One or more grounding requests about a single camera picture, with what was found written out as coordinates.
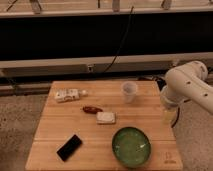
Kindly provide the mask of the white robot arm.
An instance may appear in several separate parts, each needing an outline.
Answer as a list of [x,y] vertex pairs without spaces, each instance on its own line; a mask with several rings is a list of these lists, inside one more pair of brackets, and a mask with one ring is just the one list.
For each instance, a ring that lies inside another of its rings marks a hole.
[[170,124],[178,107],[192,100],[213,115],[213,87],[205,80],[208,69],[203,62],[192,61],[173,67],[165,74],[166,85],[160,92],[163,105],[163,123]]

